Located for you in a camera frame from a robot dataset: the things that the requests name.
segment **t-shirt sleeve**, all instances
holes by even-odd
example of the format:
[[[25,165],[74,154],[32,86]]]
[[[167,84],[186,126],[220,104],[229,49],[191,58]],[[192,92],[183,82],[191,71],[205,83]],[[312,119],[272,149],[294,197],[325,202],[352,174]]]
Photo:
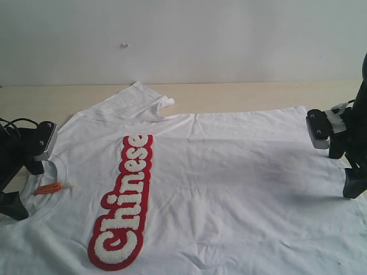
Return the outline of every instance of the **t-shirt sleeve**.
[[[111,119],[148,119],[157,116],[162,106],[174,103],[156,91],[139,82],[124,89],[101,103],[80,111],[78,114],[93,119],[109,121]]]

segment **red border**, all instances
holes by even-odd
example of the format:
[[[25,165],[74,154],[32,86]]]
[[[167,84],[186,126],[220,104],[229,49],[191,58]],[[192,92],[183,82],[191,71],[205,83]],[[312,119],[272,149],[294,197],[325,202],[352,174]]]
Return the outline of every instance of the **red border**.
[[[117,203],[114,203],[113,205],[109,205],[107,203],[107,197],[109,195],[116,195],[117,197],[119,195],[121,195],[120,193],[120,187],[121,187],[121,180],[125,175],[131,175],[131,174],[137,174],[137,173],[133,173],[133,172],[129,172],[125,169],[124,164],[126,161],[130,160],[127,158],[126,156],[126,151],[129,148],[137,148],[137,147],[133,147],[131,146],[131,144],[128,142],[128,136],[125,136],[123,138],[123,144],[124,144],[124,148],[122,149],[121,152],[121,158],[122,161],[120,163],[119,166],[119,170],[120,170],[120,174],[116,179],[116,183],[115,183],[115,188],[113,189],[113,191],[106,193],[102,199],[101,199],[101,205],[103,208],[105,209],[110,209],[110,212],[107,215],[102,215],[100,217],[97,218],[95,225],[94,225],[94,229],[93,229],[93,236],[89,242],[89,247],[88,247],[88,256],[89,259],[91,260],[91,262],[97,266],[100,269],[103,270],[107,270],[107,271],[115,271],[115,270],[120,270],[123,268],[126,268],[127,266],[131,265],[132,262],[134,262],[134,260],[136,259],[136,257],[138,256],[142,246],[143,246],[143,231],[144,231],[144,227],[145,227],[145,219],[146,219],[146,214],[148,211],[148,198],[149,198],[149,183],[150,183],[150,169],[151,169],[151,158],[153,156],[153,152],[151,149],[151,145],[153,143],[153,135],[148,135],[148,142],[147,144],[145,144],[143,147],[148,151],[148,155],[147,157],[144,159],[147,163],[146,167],[142,170],[142,172],[144,173],[144,179],[143,180],[136,180],[136,183],[138,181],[141,181],[144,183],[143,185],[143,191],[142,191],[142,202],[140,203],[141,206],[141,212],[139,214],[140,216],[140,222],[139,222],[139,227],[137,230],[132,230],[132,229],[109,229],[109,231],[111,231],[114,234],[114,237],[111,239],[106,240],[103,243],[103,246],[106,250],[108,251],[113,251],[113,250],[119,250],[121,249],[125,243],[127,242],[126,239],[126,232],[127,231],[133,231],[136,234],[136,237],[138,239],[138,243],[135,247],[135,249],[132,251],[131,255],[124,261],[118,263],[118,264],[107,264],[105,262],[102,262],[101,260],[99,260],[99,258],[97,257],[97,255],[95,254],[94,251],[94,245],[95,242],[97,240],[97,237],[102,233],[102,231],[100,231],[100,227],[101,227],[101,222],[103,219],[111,219],[114,218],[114,214],[115,211],[119,208],[122,207],[133,207],[134,203],[124,203],[122,206],[119,206]],[[133,191],[126,191],[124,192],[125,195],[129,195],[129,194],[136,194],[136,192]],[[117,240],[120,240],[120,244],[117,246],[111,246],[112,243],[116,242]]]

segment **orange tag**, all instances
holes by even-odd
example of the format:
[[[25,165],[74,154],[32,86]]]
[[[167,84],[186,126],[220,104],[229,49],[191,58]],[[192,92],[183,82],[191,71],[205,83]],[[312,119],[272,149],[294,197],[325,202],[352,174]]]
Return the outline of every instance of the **orange tag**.
[[[54,182],[54,183],[51,183],[51,184],[43,185],[43,186],[40,186],[39,188],[37,188],[36,191],[34,192],[34,194],[39,195],[39,194],[56,193],[56,192],[61,190],[62,186],[63,185],[60,182]]]

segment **white t-shirt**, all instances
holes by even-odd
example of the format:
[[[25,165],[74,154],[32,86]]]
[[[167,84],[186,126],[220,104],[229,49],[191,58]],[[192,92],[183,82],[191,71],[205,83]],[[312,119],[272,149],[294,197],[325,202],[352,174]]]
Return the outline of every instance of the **white t-shirt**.
[[[366,201],[306,110],[162,117],[139,83],[74,115],[0,223],[0,274],[365,274]],[[74,184],[33,195],[52,182]]]

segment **red and white patch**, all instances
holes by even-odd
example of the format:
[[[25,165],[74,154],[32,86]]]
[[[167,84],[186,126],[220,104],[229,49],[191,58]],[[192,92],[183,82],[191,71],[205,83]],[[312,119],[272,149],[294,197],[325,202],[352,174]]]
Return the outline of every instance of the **red and white patch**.
[[[102,207],[110,212],[96,220],[88,247],[89,259],[98,268],[123,269],[136,259],[143,246],[152,143],[152,135],[123,138],[121,173],[115,188],[101,200]]]

